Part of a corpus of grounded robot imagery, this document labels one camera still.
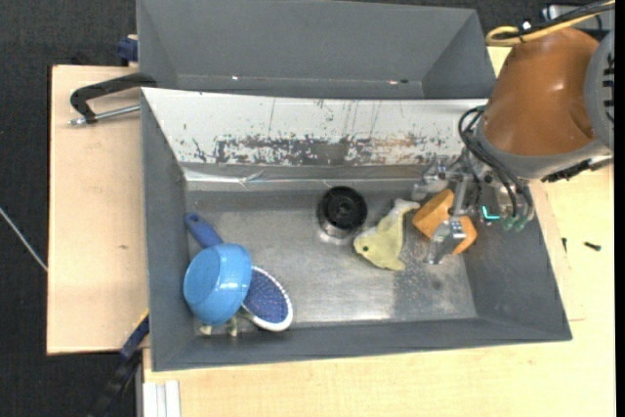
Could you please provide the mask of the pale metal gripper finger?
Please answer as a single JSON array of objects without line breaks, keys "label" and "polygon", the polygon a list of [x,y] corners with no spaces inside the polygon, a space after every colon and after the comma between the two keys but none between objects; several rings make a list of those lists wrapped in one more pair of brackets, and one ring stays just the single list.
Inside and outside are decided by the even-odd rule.
[{"label": "pale metal gripper finger", "polygon": [[436,227],[430,238],[425,262],[430,265],[439,264],[442,258],[452,254],[466,237],[467,233],[459,217],[451,217],[443,221]]},{"label": "pale metal gripper finger", "polygon": [[425,168],[421,177],[414,183],[411,191],[411,199],[422,201],[434,196],[448,187],[446,179],[448,158],[438,157]]}]

